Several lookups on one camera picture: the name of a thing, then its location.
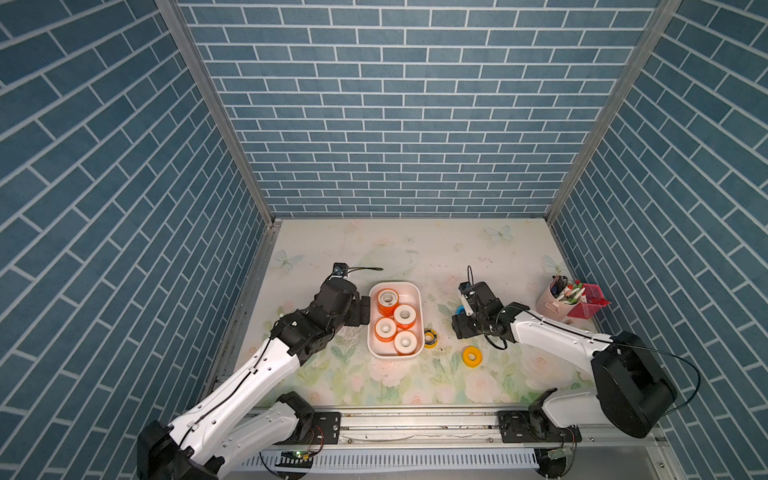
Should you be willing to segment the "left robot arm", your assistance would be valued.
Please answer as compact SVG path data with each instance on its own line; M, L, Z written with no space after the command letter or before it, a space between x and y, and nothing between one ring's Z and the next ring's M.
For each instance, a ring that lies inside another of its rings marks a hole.
M314 409L295 392L248 414L342 328L368 324L370 303L344 277L327 278L309 306L280 317L254 356L210 395L169 424L153 421L141 431L138 477L222 479L271 445L307 439Z

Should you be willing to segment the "white storage box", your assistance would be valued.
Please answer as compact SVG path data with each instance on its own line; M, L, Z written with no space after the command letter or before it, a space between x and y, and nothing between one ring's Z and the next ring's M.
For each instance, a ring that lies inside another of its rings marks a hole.
M425 347L419 288L410 282L376 284L370 290L367 345L378 359L409 359Z

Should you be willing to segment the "magenta plastic basket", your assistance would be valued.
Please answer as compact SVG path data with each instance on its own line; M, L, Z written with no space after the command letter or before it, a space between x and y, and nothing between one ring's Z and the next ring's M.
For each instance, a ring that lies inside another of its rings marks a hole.
M598 285L585 284L584 287L583 301L569 312L569 317L591 319L600 309L610 304L610 301L603 296L603 292Z

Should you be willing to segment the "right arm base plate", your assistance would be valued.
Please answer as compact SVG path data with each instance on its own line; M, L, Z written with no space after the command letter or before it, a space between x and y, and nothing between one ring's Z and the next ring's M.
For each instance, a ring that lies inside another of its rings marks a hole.
M500 411L497 414L503 443L574 444L582 441L576 426L555 426L541 412L522 410Z

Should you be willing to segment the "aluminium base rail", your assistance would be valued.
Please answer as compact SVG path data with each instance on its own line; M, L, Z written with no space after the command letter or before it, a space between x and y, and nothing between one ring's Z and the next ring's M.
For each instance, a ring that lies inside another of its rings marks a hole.
M570 444L560 434L549 442L536 440L523 421L513 423L511 434L504 433L500 413L513 409L496 405L318 407L315 417L330 429L325 434L326 449L556 448Z

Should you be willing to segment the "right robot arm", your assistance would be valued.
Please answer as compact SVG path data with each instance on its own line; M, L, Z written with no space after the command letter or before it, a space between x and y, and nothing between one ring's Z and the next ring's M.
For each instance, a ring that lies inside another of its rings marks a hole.
M504 305L484 282L458 287L462 313L452 316L459 339L483 335L545 351L590 373L594 385L576 390L550 388L528 407L531 425L540 435L546 427L612 425L634 437L645 437L671 410L678 397L672 379L640 337L592 334L541 317L526 305Z

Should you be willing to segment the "pink pen cup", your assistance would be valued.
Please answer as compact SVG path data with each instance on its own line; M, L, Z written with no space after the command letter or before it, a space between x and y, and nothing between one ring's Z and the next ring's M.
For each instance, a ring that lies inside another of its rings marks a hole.
M566 276L556 275L549 286L540 295L535 310L542 316L563 321L583 302L586 285L580 281L570 281Z

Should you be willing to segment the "yellow black tape roll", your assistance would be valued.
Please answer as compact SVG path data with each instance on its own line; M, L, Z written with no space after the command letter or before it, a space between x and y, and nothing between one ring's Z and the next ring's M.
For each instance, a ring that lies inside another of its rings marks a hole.
M438 344L438 334L435 330L427 328L424 330L424 346L427 349L432 349Z

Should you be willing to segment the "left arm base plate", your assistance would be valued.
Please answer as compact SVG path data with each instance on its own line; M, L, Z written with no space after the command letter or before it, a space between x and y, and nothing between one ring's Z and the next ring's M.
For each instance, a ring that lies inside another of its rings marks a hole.
M277 445L310 445L318 447L337 445L341 428L341 413L338 411L320 411L313 414L312 419L302 417L296 430Z

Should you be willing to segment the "large orange white tape roll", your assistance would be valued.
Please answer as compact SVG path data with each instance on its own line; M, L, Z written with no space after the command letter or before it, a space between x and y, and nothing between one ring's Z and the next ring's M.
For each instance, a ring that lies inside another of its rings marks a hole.
M380 318L374 325L374 336L380 342L392 342L395 339L397 333L398 325L393 318Z

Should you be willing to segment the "yellow orange tape roll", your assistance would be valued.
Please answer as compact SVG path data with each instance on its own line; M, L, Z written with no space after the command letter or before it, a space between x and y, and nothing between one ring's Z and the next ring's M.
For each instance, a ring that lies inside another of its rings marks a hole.
M483 361L482 352L474 346L467 346L462 350L462 361L469 368L478 367Z

